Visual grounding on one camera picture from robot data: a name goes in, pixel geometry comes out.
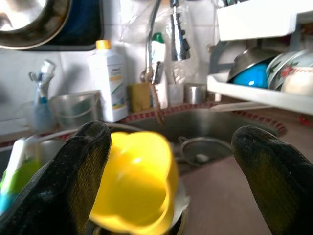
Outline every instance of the bottle label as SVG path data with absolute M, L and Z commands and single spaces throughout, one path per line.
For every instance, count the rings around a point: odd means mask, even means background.
M 125 88 L 122 79 L 121 66 L 109 66 L 109 81 L 112 107 L 114 110 L 125 106 Z

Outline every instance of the chrome faucet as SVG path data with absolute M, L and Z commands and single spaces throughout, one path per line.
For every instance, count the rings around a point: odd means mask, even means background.
M 157 71 L 153 71 L 152 68 L 152 49 L 151 42 L 153 36 L 153 27 L 155 24 L 157 11 L 160 7 L 162 0 L 157 0 L 152 13 L 149 19 L 149 34 L 146 40 L 146 68 L 141 73 L 140 79 L 141 81 L 149 81 L 152 83 L 152 77 L 156 76 Z M 179 0 L 170 0 L 170 6 L 173 9 L 173 13 L 171 14 L 171 54 L 172 61 L 180 61 L 190 58 L 189 53 L 189 44 L 187 40 L 183 37 L 185 31 L 180 27 L 180 13 L 178 13 L 177 9 L 179 6 Z

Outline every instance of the blue bowl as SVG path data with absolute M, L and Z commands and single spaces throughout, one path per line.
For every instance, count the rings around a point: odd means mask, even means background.
M 268 76 L 266 73 L 266 63 L 256 64 L 249 69 L 241 72 L 230 83 L 249 87 L 266 88 L 268 87 Z

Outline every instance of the green bottle cap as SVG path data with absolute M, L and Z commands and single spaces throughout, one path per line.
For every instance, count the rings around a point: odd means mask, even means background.
M 155 34 L 153 35 L 153 37 L 152 37 L 152 40 L 153 40 L 153 41 L 158 41 L 159 43 L 164 43 L 162 34 L 161 34 L 160 32 L 155 33 Z

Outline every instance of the yellow bottle cap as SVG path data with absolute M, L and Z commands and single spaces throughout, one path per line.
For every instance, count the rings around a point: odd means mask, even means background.
M 96 48 L 97 49 L 111 49 L 111 42 L 109 40 L 97 40 Z

